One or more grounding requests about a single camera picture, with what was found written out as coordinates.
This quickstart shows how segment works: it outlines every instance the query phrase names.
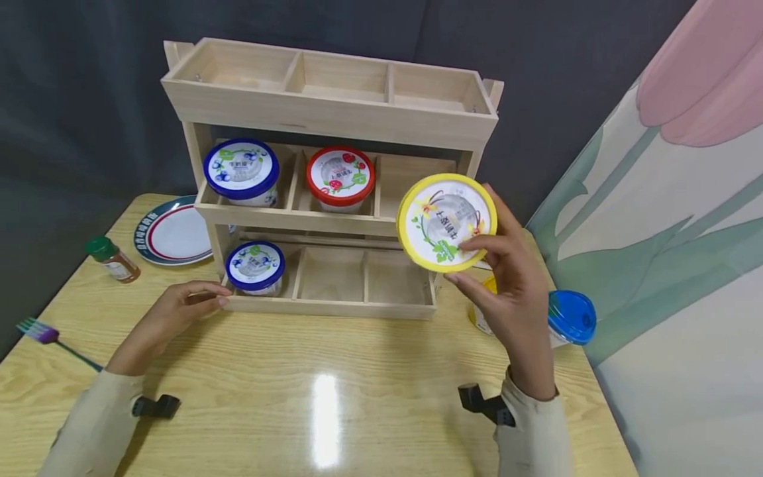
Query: light wood table surface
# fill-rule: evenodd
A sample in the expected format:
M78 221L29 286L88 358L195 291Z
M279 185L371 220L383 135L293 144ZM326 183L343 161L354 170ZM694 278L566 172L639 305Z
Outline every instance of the light wood table surface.
M139 263L136 282L120 284L87 259L40 316L96 362L168 285L217 278L208 261L167 268L135 252L137 222L169 199L141 195L108 233ZM215 315L147 377L148 395L182 405L172 421L140 422L120 475L496 475L494 426L463 410L456 388L478 382L496 395L507 357L468 321L468 307L445 282L431 321ZM583 351L565 346L555 360L575 474L636 475ZM3 476L34 475L93 375L57 346L19 342L0 365Z

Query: blue cap container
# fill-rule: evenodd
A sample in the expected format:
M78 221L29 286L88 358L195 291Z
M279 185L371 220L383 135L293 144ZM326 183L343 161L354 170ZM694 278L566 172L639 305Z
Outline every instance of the blue cap container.
M553 347L588 344L596 331L596 310L582 293L555 290L549 293L549 331Z
M285 270L281 249L264 240L237 247L225 262L230 282L249 295L278 295Z
M234 204L273 207L280 166L267 144L231 139L218 144L204 159L207 184Z

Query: pink tulip painting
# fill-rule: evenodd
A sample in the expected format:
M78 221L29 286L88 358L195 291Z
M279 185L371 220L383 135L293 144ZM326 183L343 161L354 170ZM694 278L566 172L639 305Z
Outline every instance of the pink tulip painting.
M642 75L642 124L708 147L763 124L763 0L698 0Z

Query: hand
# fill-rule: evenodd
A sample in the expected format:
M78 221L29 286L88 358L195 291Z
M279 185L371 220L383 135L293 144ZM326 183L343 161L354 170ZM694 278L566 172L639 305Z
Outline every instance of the hand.
M485 189L495 202L497 235L479 235L459 247L488 251L485 259L493 268L497 295L462 272L447 273L445 278L482 311L509 354L514 384L531 398L547 401L556 395L548 325L549 287L525 243L522 226L495 191L487 184Z
M225 297L230 295L230 290L215 282L196 280L169 286L117 348L106 370L120 375L145 374L170 341L225 306Z

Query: fork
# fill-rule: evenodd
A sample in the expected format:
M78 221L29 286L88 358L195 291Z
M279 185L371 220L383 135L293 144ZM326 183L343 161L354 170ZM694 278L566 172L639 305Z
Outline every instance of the fork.
M29 317L23 320L21 323L17 324L16 328L18 328L20 332L27 335L31 339L37 341L38 343L42 343L42 344L55 343L58 346L61 346L63 349L65 349L66 351L74 355L75 357L79 358L81 361L84 361L85 363L87 363L88 366L93 368L95 371L100 372L103 370L103 366L91 361L90 359L85 358L83 355L69 348L64 343L61 343L60 341L58 341L59 332L56 328L50 327L46 325L45 323L41 323L32 317Z

